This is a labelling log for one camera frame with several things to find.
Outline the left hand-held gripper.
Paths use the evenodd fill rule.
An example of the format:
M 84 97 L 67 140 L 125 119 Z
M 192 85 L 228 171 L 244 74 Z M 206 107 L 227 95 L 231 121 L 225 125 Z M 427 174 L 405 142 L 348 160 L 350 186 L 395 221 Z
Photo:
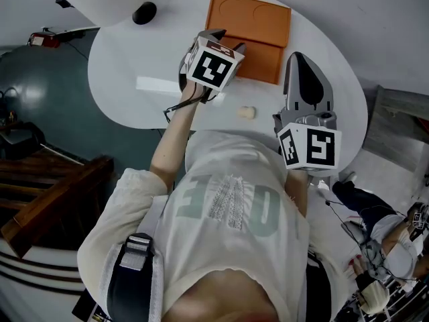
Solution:
M 203 86 L 201 102 L 210 101 L 212 92 L 220 93 L 235 77 L 245 59 L 246 44 L 233 48 L 221 44 L 225 29 L 204 30 L 198 34 L 179 65 L 178 83 L 184 90 L 188 80 Z

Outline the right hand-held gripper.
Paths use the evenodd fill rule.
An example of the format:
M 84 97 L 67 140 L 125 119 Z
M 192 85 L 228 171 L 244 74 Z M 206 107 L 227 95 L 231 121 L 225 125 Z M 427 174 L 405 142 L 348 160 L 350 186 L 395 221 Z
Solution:
M 277 151 L 287 170 L 305 170 L 315 177 L 338 172 L 342 131 L 332 110 L 332 86 L 307 55 L 294 52 L 286 64 L 286 106 L 272 115 Z

